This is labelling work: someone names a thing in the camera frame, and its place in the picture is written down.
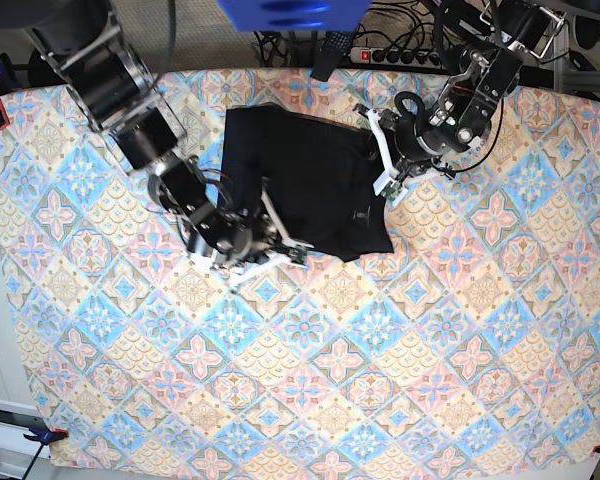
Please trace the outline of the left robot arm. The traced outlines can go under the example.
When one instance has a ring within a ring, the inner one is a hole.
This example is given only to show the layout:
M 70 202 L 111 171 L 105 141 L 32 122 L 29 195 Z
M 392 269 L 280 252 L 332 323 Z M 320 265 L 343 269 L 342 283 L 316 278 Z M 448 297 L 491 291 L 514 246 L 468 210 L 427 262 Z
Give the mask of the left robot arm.
M 374 192 L 392 204 L 406 196 L 415 179 L 460 174 L 445 162 L 446 154 L 494 148 L 489 137 L 498 135 L 501 125 L 491 119 L 504 115 L 504 99 L 519 81 L 525 56 L 544 60 L 566 23 L 565 13 L 532 1 L 491 1 L 480 14 L 488 29 L 484 39 L 453 54 L 443 40 L 451 12 L 451 2 L 443 1 L 434 14 L 436 51 L 451 73 L 434 103 L 402 91 L 391 109 L 354 108 L 369 123 L 383 167 Z

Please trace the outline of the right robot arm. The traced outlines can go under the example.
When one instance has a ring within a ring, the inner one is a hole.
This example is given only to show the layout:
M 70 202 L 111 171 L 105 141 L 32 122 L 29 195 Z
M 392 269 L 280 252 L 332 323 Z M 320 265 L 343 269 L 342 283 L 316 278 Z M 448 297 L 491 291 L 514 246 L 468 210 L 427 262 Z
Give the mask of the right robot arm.
M 174 215 L 197 267 L 227 271 L 236 289 L 277 265 L 305 265 L 312 245 L 290 236 L 264 186 L 254 207 L 236 211 L 222 173 L 208 177 L 196 157 L 177 155 L 180 138 L 158 108 L 159 78 L 126 40 L 111 2 L 27 1 L 18 12 L 89 128 L 147 172 L 149 196 Z

